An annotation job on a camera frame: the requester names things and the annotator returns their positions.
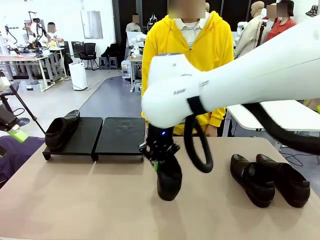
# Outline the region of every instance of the green tape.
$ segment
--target green tape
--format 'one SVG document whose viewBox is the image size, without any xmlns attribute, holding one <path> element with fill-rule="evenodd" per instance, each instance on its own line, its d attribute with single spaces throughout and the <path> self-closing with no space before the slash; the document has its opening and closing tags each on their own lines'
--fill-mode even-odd
<svg viewBox="0 0 320 240">
<path fill-rule="evenodd" d="M 12 131 L 8 131 L 8 134 L 18 140 L 20 143 L 23 143 L 29 136 L 25 134 L 23 131 L 19 130 L 17 133 L 13 133 Z"/>
</svg>

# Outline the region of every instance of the black tray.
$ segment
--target black tray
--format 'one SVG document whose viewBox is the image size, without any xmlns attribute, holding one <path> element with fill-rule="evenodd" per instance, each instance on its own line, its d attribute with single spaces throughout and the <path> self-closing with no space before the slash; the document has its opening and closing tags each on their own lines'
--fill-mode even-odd
<svg viewBox="0 0 320 240">
<path fill-rule="evenodd" d="M 95 150 L 102 123 L 101 117 L 80 117 L 79 126 L 65 146 L 59 151 L 50 151 L 46 147 L 42 152 L 44 158 L 49 160 L 51 155 L 91 156 L 93 161 L 97 161 L 99 156 Z"/>
<path fill-rule="evenodd" d="M 141 156 L 139 145 L 145 141 L 143 118 L 107 117 L 95 154 L 108 156 Z"/>
</svg>

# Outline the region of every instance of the green object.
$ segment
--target green object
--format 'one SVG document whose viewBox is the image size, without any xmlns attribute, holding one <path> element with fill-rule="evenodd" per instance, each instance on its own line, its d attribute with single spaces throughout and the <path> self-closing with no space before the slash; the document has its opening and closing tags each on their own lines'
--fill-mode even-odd
<svg viewBox="0 0 320 240">
<path fill-rule="evenodd" d="M 18 140 L 20 143 L 23 143 L 29 136 L 23 131 L 19 130 L 17 133 L 8 131 L 8 134 Z"/>
<path fill-rule="evenodd" d="M 153 165 L 155 171 L 158 171 L 158 165 L 159 165 L 159 162 L 156 161 Z"/>
</svg>

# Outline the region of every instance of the beige tabletop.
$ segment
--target beige tabletop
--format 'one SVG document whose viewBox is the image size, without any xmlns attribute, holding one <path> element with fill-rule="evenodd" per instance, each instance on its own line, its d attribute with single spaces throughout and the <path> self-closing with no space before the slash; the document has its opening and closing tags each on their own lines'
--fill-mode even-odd
<svg viewBox="0 0 320 240">
<path fill-rule="evenodd" d="M 14 57 L 14 56 L 0 56 L 0 62 L 4 61 L 4 62 L 23 62 L 23 61 L 39 61 L 42 59 L 47 58 L 48 56 L 43 56 L 43 57 L 34 57 L 34 56 L 25 56 L 25 57 Z"/>
<path fill-rule="evenodd" d="M 0 236 L 41 240 L 315 240 L 320 201 L 311 191 L 304 208 L 278 191 L 268 208 L 251 203 L 231 177 L 230 157 L 284 161 L 263 138 L 209 138 L 213 171 L 199 172 L 181 137 L 176 157 L 182 188 L 172 202 L 157 194 L 157 176 L 141 164 L 92 163 L 90 157 L 53 156 L 42 146 L 0 190 Z M 199 139 L 195 138 L 200 151 Z"/>
<path fill-rule="evenodd" d="M 126 61 L 131 61 L 131 62 L 142 62 L 142 56 L 137 56 L 136 58 L 128 56 Z"/>
</svg>

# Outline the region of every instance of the desk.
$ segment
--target desk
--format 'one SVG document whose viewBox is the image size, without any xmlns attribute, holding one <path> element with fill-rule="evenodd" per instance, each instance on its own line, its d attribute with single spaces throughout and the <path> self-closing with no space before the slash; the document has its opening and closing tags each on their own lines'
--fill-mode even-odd
<svg viewBox="0 0 320 240">
<path fill-rule="evenodd" d="M 133 93 L 133 91 L 135 90 L 134 80 L 136 79 L 135 78 L 136 71 L 134 69 L 135 69 L 136 66 L 142 65 L 142 55 L 141 56 L 137 56 L 136 58 L 128 56 L 126 61 L 130 62 L 130 69 L 131 69 L 131 89 L 130 89 L 130 93 Z"/>
<path fill-rule="evenodd" d="M 288 131 L 320 132 L 320 114 L 295 100 L 262 102 L 262 106 L 278 125 Z M 228 106 L 227 110 L 224 137 L 228 135 L 231 115 L 244 129 L 264 130 L 256 117 L 242 105 Z"/>
<path fill-rule="evenodd" d="M 1 237 L 39 240 L 315 240 L 320 200 L 311 191 L 304 208 L 276 191 L 268 208 L 251 203 L 230 174 L 230 158 L 284 158 L 263 138 L 208 138 L 213 171 L 198 171 L 183 138 L 175 155 L 183 172 L 177 198 L 157 194 L 157 176 L 141 164 L 93 163 L 89 157 L 54 156 L 42 146 L 0 189 Z M 201 142 L 194 139 L 196 149 Z"/>
<path fill-rule="evenodd" d="M 25 65 L 29 79 L 33 79 L 30 65 L 38 65 L 40 67 L 43 82 L 45 84 L 45 89 L 43 91 L 46 91 L 47 89 L 51 88 L 52 85 L 48 85 L 48 83 L 47 83 L 46 75 L 45 75 L 44 69 L 42 67 L 41 60 L 44 60 L 46 65 L 49 63 L 48 56 L 43 56 L 43 57 L 39 57 L 39 58 L 35 58 L 34 56 L 25 56 L 22 58 L 17 58 L 14 56 L 0 56 L 0 62 L 5 62 L 5 66 L 7 68 L 8 73 L 9 73 L 9 80 L 13 80 L 13 73 L 11 71 L 10 62 Z"/>
</svg>

